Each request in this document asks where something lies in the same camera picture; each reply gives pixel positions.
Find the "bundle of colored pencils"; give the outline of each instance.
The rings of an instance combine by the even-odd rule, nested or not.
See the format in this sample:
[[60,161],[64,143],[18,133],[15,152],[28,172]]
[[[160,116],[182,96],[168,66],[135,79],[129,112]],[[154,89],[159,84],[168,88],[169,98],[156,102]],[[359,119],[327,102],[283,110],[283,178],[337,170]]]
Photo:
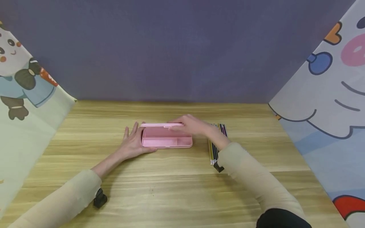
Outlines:
[[[227,136],[226,126],[224,124],[212,124],[216,126],[225,136]],[[210,153],[210,164],[214,165],[218,161],[218,148],[208,139],[208,147]]]

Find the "wooden table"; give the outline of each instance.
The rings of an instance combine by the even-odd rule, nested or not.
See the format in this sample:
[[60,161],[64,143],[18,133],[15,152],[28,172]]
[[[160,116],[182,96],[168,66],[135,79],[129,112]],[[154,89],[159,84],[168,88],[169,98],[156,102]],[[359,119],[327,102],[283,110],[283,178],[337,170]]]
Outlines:
[[[124,127],[134,121],[164,123],[190,113],[224,123],[231,140],[292,193],[311,225],[345,222],[293,143],[265,104],[182,104],[78,101],[39,159],[1,221],[21,214],[83,169],[113,152]],[[245,187],[210,165],[207,140],[189,149],[164,149],[122,163],[102,188],[109,201],[91,205],[64,227],[255,227],[261,214]]]

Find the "purple wall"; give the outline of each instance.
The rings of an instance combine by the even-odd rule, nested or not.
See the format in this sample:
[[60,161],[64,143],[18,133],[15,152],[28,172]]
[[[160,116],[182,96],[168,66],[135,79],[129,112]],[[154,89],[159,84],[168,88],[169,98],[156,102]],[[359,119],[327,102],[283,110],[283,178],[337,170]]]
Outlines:
[[267,103],[354,0],[3,0],[77,99]]

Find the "black clip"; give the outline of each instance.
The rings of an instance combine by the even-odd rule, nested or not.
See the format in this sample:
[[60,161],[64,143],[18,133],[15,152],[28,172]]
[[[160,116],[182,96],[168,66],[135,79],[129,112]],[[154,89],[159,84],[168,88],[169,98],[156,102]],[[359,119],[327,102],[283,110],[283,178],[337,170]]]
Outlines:
[[218,162],[215,162],[213,167],[220,173],[224,170],[224,167],[219,167]]
[[104,195],[103,190],[99,188],[94,199],[94,206],[97,208],[102,207],[108,201],[108,197]]

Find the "left hand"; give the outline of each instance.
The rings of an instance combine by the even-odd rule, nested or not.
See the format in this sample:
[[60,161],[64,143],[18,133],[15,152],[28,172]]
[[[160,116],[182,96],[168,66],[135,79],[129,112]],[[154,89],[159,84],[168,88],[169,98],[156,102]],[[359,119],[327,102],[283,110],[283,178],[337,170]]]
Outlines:
[[123,160],[134,158],[141,154],[153,153],[157,151],[157,149],[153,147],[142,147],[143,129],[144,127],[138,127],[138,122],[136,122],[133,126],[132,132],[129,134],[129,128],[126,127],[123,141],[115,152],[121,156]]

